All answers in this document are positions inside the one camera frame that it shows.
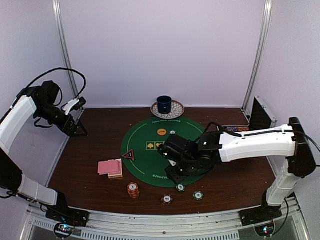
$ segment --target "stack of poker chips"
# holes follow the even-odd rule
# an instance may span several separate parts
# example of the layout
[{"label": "stack of poker chips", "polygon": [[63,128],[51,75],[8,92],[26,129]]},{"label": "stack of poker chips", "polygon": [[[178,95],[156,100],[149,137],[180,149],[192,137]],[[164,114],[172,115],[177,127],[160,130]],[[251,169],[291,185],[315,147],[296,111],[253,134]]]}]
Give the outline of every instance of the stack of poker chips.
[{"label": "stack of poker chips", "polygon": [[128,194],[130,195],[131,198],[137,199],[140,196],[138,184],[136,184],[135,182],[131,182],[128,185]]},{"label": "stack of poker chips", "polygon": [[169,206],[172,203],[172,201],[173,201],[173,198],[169,194],[163,195],[163,197],[161,199],[161,203],[164,206]]}]

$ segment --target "dark blue cup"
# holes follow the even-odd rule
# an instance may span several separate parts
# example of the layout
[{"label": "dark blue cup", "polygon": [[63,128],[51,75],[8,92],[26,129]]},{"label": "dark blue cup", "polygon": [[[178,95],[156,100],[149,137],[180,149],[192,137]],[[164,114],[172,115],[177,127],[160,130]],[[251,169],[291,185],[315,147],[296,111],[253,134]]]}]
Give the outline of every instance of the dark blue cup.
[{"label": "dark blue cup", "polygon": [[171,112],[171,97],[160,96],[156,99],[156,101],[158,102],[158,112],[160,114],[169,114]]}]

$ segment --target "poker table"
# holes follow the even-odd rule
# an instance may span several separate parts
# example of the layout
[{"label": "poker table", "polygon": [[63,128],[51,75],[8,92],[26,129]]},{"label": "poker table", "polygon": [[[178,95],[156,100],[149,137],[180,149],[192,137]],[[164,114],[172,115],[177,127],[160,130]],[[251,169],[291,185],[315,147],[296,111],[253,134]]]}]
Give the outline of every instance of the poker table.
[{"label": "poker table", "polygon": [[[275,180],[265,157],[217,164],[202,179],[187,185],[184,192],[178,192],[173,185],[170,188],[170,185],[167,185],[168,180],[165,179],[164,169],[169,165],[168,160],[163,159],[153,148],[146,148],[149,145],[147,142],[165,141],[171,130],[176,131],[177,135],[194,140],[210,122],[224,126],[245,126],[248,121],[241,109],[186,108],[183,114],[185,118],[177,118],[177,121],[172,122],[161,122],[161,119],[153,117],[149,107],[86,109],[81,121],[89,134],[87,137],[71,137],[68,140],[49,187],[64,193],[71,207],[117,214],[213,213],[261,204],[261,196]],[[159,129],[165,129],[167,134],[159,136]],[[131,149],[134,151],[135,160],[123,160],[123,178],[109,179],[107,175],[98,174],[99,162],[119,159]],[[157,173],[144,167],[148,163],[152,171]],[[153,177],[153,174],[161,178],[157,177],[154,182],[151,180],[156,177]],[[128,184],[132,182],[138,184],[140,196],[137,199],[128,194]],[[194,199],[193,194],[196,191],[204,194],[202,200]],[[161,199],[168,194],[173,197],[173,202],[164,207]]]},{"label": "poker table", "polygon": [[[158,153],[170,134],[178,134],[187,140],[199,137],[204,127],[185,117],[176,119],[148,118],[133,126],[125,135],[121,145],[121,155],[125,167],[140,181],[161,188],[175,188],[176,184],[168,179],[165,172],[169,161]],[[203,175],[189,176],[185,186],[200,180]]]}]

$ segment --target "metal pole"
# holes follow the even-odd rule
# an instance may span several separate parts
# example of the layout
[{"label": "metal pole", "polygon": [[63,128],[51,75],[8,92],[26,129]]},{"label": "metal pole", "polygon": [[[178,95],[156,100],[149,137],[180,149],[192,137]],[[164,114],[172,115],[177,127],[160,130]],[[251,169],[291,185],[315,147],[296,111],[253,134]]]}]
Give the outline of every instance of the metal pole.
[{"label": "metal pole", "polygon": [[251,98],[251,95],[253,93],[253,89],[257,80],[257,76],[258,76],[258,72],[259,72],[259,68],[262,60],[263,50],[265,48],[265,44],[266,44],[266,40],[269,32],[271,10],[272,10],[272,0],[265,0],[260,39],[259,39],[258,48],[256,51],[256,56],[255,56],[255,61],[253,65],[253,70],[251,73],[250,82],[249,82],[248,89],[246,91],[246,95],[242,105],[242,109],[245,113],[248,113],[247,108],[248,108],[249,100]]},{"label": "metal pole", "polygon": [[[71,61],[70,61],[70,57],[69,57],[69,53],[68,53],[68,48],[67,48],[67,41],[66,41],[63,21],[62,21],[60,0],[52,0],[52,4],[53,4],[54,17],[55,17],[56,25],[57,25],[58,32],[59,32],[59,37],[60,37],[64,65],[66,68],[72,69]],[[78,95],[79,91],[77,88],[74,74],[71,71],[67,71],[67,76],[70,81],[72,93],[73,93],[74,97],[76,97]]]}]

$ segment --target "red triangle marker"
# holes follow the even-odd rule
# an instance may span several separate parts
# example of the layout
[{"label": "red triangle marker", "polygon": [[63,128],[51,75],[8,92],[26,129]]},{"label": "red triangle marker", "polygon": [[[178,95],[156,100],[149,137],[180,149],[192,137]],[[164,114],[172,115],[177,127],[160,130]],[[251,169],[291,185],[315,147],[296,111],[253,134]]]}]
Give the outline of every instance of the red triangle marker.
[{"label": "red triangle marker", "polygon": [[122,155],[122,157],[123,157],[124,159],[131,159],[131,160],[133,160],[133,161],[136,160],[133,149],[131,149],[130,151],[128,151],[126,154]]}]

